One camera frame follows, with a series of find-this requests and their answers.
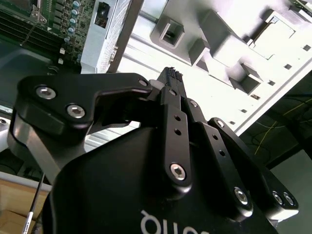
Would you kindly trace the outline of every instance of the yellow wire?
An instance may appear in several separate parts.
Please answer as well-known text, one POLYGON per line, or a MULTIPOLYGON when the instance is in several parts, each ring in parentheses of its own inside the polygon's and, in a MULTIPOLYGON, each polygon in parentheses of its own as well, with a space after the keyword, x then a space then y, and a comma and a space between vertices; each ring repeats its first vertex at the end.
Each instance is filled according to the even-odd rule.
MULTIPOLYGON (((296 107, 292 108, 291 110, 285 112, 285 113, 283 114, 283 116, 285 116, 285 115, 289 114, 290 112, 292 112, 292 111, 298 109, 299 107, 303 106, 304 104, 306 104, 306 103, 309 102, 309 101, 312 101, 312 98, 309 99, 309 100, 307 100, 306 102, 301 103, 300 105, 297 105, 296 107)), ((272 126, 266 131, 266 133, 264 134, 262 140, 260 141, 260 143, 259 143, 259 145, 258 145, 258 148, 256 149, 254 155, 256 155, 256 154, 258 153, 258 151, 259 151, 259 149, 260 149, 260 147, 261 147, 261 145, 262 145, 262 142, 264 141, 265 137, 266 137, 267 134, 274 128, 274 126, 275 126, 276 124, 277 124, 277 121, 275 121, 274 124, 272 124, 272 126)))

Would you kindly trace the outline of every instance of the green circuit board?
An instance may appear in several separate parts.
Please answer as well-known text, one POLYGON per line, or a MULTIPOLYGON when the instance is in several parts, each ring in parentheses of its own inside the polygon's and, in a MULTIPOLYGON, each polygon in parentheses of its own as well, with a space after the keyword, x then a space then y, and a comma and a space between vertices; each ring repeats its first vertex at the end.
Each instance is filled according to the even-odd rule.
POLYGON ((95 0, 42 0, 40 13, 46 19, 46 23, 38 23, 31 17, 33 5, 37 4, 33 1, 0 0, 0 10, 23 22, 36 25, 49 34, 65 39, 66 52, 62 55, 64 60, 79 64, 95 0), (74 29, 74 32, 69 32, 69 28, 74 29))

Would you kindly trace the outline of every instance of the cable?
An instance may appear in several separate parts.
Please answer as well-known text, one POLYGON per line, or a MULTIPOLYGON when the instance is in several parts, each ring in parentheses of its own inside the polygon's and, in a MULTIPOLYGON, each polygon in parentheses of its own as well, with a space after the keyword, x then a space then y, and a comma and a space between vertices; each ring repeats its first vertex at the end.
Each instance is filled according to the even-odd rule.
MULTIPOLYGON (((283 116, 285 116, 285 115, 289 114, 290 112, 292 112, 292 111, 294 111, 294 110, 300 108, 300 107, 303 106, 304 104, 305 104, 305 103, 301 103, 301 104, 297 105, 296 107, 292 108, 291 110, 285 112, 285 113, 283 114, 283 116)), ((263 136, 262 140, 260 141, 259 146, 258 146, 258 148, 256 149, 254 155, 256 155, 256 154, 258 153, 258 151, 259 151, 259 149, 260 149, 260 146, 262 145, 262 143, 263 143, 265 137, 266 137, 266 136, 268 135, 268 133, 275 127, 276 124, 277 124, 277 121, 275 121, 274 124, 272 124, 272 126, 271 126, 271 127, 268 129, 268 131, 264 134, 264 136, 263 136)))
POLYGON ((40 181, 39 181, 39 183, 38 183, 38 187, 37 187, 37 190, 36 190, 36 193, 35 193, 33 202, 32 202, 32 204, 31 204, 29 213, 28 213, 28 215, 27 215, 26 222, 25 222, 25 225, 24 225, 22 234, 27 234, 27 233, 28 233, 28 229, 29 229, 31 220, 32 220, 33 215, 34 215, 34 210, 35 210, 35 206, 36 206, 37 199, 38 199, 38 196, 39 196, 39 192, 40 192, 41 186, 42 186, 42 184, 43 184, 44 176, 45 176, 45 175, 43 174, 42 177, 41 177, 41 179, 40 179, 40 181))
POLYGON ((293 98, 293 97, 283 97, 283 99, 290 99, 290 100, 295 100, 295 101, 299 101, 301 103, 307 104, 308 106, 312 107, 312 104, 307 103, 306 101, 297 99, 297 98, 293 98))
MULTIPOLYGON (((246 145, 253 145, 253 146, 255 146, 255 147, 257 147, 257 146, 259 146, 259 144, 246 144, 246 145)), ((272 154, 271 154, 271 151, 268 149, 268 148, 266 148, 266 147, 263 147, 263 146, 260 146, 260 148, 261 149, 264 149, 265 151, 267 151, 268 152, 268 156, 269 156, 269 158, 266 160, 266 162, 264 163, 264 164, 267 164, 270 160, 271 160, 271 158, 272 158, 272 154)))
MULTIPOLYGON (((312 119, 308 119, 308 120, 305 120, 305 121, 301 121, 301 122, 299 122, 299 123, 306 123, 306 122, 310 122, 310 121, 312 121, 312 119)), ((258 121, 256 121, 256 123, 259 124, 259 125, 261 125, 262 127, 271 128, 270 126, 264 125, 264 124, 262 124, 262 123, 260 123, 260 122, 258 122, 258 121)), ((275 126, 274 128, 285 128, 285 127, 286 127, 286 125, 283 125, 283 126, 275 126)))
MULTIPOLYGON (((264 125, 258 121, 256 121, 257 124, 261 125, 262 127, 265 127, 265 128, 271 128, 270 126, 267 126, 267 125, 264 125)), ((274 128, 285 128, 286 126, 283 125, 283 126, 275 126, 274 128)))
POLYGON ((32 34, 32 32, 34 31, 35 27, 36 27, 37 23, 35 23, 33 25, 33 27, 30 29, 29 33, 27 34, 25 40, 20 44, 20 46, 22 47, 29 39, 30 35, 32 34))

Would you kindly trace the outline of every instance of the black cable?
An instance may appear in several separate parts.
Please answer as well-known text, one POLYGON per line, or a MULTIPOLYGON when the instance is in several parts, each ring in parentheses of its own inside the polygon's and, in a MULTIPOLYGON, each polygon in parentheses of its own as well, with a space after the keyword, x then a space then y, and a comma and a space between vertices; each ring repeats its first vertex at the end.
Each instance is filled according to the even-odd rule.
POLYGON ((42 175, 40 181, 39 181, 39 184, 38 184, 38 187, 37 187, 37 190, 36 190, 36 193, 35 193, 35 196, 34 196, 34 199, 33 199, 33 203, 31 204, 31 207, 30 207, 30 210, 29 212, 34 212, 35 210, 35 206, 36 206, 36 203, 37 203, 37 199, 38 199, 38 196, 39 196, 39 192, 41 190, 41 186, 43 184, 43 180, 44 180, 44 174, 42 175))
POLYGON ((38 197, 39 197, 39 192, 40 192, 40 190, 41 190, 41 186, 42 186, 42 184, 43 184, 44 177, 45 177, 45 175, 43 174, 42 177, 41 177, 41 179, 40 179, 40 181, 39 181, 39 183, 38 183, 38 187, 37 187, 37 190, 36 190, 36 193, 35 193, 33 202, 32 202, 32 204, 31 204, 29 213, 28 213, 28 215, 27 215, 26 222, 25 222, 25 225, 24 225, 22 234, 27 234, 27 233, 28 233, 28 229, 29 229, 31 220, 32 220, 32 218, 33 218, 34 210, 35 210, 36 203, 37 203, 37 200, 38 200, 38 197))

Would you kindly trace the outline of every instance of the black metal link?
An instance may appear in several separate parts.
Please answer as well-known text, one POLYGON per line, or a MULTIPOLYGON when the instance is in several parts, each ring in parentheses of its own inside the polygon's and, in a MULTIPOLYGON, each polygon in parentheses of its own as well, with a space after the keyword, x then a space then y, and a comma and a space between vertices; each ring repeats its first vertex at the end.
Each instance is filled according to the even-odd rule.
POLYGON ((94 124, 96 111, 108 115, 118 102, 147 97, 151 91, 150 83, 138 74, 28 77, 18 85, 15 109, 32 126, 64 143, 75 144, 84 139, 94 124), (42 86, 53 89, 56 97, 39 97, 36 89, 42 86), (72 104, 82 107, 85 115, 70 116, 66 108, 72 104))
POLYGON ((298 203, 286 187, 264 166, 252 160, 252 154, 244 142, 223 121, 212 118, 208 124, 217 128, 224 140, 235 166, 257 206, 268 219, 281 220, 298 213, 298 203), (280 204, 273 194, 278 194, 280 204), (293 205, 285 198, 290 196, 293 205))
MULTIPOLYGON (((201 151, 202 157, 209 158, 204 163, 213 164, 214 180, 218 181, 219 186, 219 192, 215 193, 214 200, 222 200, 222 203, 225 204, 221 212, 236 221, 242 221, 250 217, 253 213, 252 199, 241 181, 219 131, 202 122, 202 120, 205 121, 205 118, 197 103, 186 98, 183 104, 187 110, 190 127, 197 129, 197 139, 200 147, 203 148, 201 151), (238 195, 235 195, 235 191, 240 191, 244 199, 239 200, 238 195)), ((207 185, 214 183, 211 178, 206 178, 205 181, 207 185)))
POLYGON ((169 87, 161 90, 160 104, 163 107, 163 124, 161 128, 162 155, 164 171, 176 192, 171 198, 178 199, 185 195, 192 186, 190 162, 189 133, 187 116, 181 111, 181 97, 169 87), (178 165, 177 177, 172 165, 178 165))

